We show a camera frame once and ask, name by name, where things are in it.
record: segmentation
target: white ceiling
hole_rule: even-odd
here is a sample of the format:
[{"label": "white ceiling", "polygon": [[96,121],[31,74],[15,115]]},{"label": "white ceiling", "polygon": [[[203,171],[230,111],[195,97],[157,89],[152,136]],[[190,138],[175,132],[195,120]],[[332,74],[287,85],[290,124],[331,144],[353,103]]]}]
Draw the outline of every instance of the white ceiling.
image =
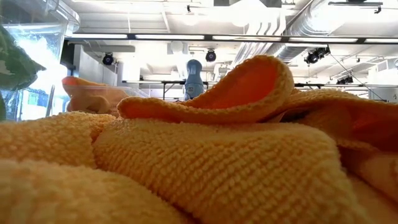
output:
[{"label": "white ceiling", "polygon": [[[186,1],[174,0],[164,1],[165,4],[156,2],[140,2],[134,4],[105,4],[73,2],[64,0],[81,17],[80,32],[100,33],[180,33],[180,34],[244,34],[248,27],[236,26],[240,17],[247,17],[247,10],[225,13],[219,7],[210,7],[209,0]],[[296,7],[286,10],[287,19],[297,13],[308,0],[295,0]],[[396,3],[396,0],[387,0],[388,3]],[[186,5],[199,5],[193,7],[194,14],[186,14]],[[398,35],[398,17],[396,9],[383,9],[381,13],[374,14],[373,9],[362,10],[361,13],[352,13],[346,16],[346,22],[332,35],[375,35],[375,36],[396,36]],[[170,73],[175,68],[175,57],[167,55],[166,42],[136,42],[136,41],[99,41],[100,45],[133,45],[135,53],[116,54],[122,60],[129,57],[139,57],[143,63],[153,68],[154,74]],[[189,46],[215,49],[217,53],[216,62],[231,61],[235,58],[239,43],[226,42],[189,42]],[[309,68],[303,61],[303,56],[298,56],[291,66],[296,77],[318,77],[328,80],[330,76],[339,74],[345,69],[337,63],[338,60],[345,68],[349,69],[358,66],[368,60],[378,57],[398,56],[396,45],[331,45],[332,55],[327,56]],[[203,63],[205,70],[212,70],[214,63],[204,61],[205,53],[195,52],[189,57],[196,58]],[[356,71],[359,74],[366,74],[366,70]]]}]

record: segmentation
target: air duct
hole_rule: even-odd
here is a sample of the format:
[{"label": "air duct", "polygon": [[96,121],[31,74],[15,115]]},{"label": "air duct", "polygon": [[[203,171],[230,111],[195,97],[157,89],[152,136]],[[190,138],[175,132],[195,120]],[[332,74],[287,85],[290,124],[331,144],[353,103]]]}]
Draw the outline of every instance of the air duct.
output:
[{"label": "air duct", "polygon": [[[298,16],[297,20],[286,29],[287,36],[326,36],[345,23],[342,7],[329,6],[327,0],[314,0]],[[267,51],[285,63],[304,52],[307,47],[296,47],[285,44],[273,44]]]}]

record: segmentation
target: wall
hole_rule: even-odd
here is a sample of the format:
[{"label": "wall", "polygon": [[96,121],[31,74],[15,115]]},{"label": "wall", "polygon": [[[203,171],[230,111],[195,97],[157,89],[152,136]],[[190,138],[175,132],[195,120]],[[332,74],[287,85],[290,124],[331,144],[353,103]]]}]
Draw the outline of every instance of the wall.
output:
[{"label": "wall", "polygon": [[75,46],[73,65],[76,66],[75,76],[91,82],[116,86],[117,75],[115,72],[88,55],[82,45]]}]

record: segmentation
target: towel fold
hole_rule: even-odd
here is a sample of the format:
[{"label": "towel fold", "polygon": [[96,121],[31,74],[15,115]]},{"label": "towel fold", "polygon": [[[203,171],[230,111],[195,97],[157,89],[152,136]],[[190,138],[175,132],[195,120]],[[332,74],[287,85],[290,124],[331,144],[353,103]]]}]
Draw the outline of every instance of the towel fold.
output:
[{"label": "towel fold", "polygon": [[398,105],[298,91],[274,57],[245,61],[190,101],[131,97],[117,109],[117,119],[74,112],[1,123],[0,222],[398,217]]}]

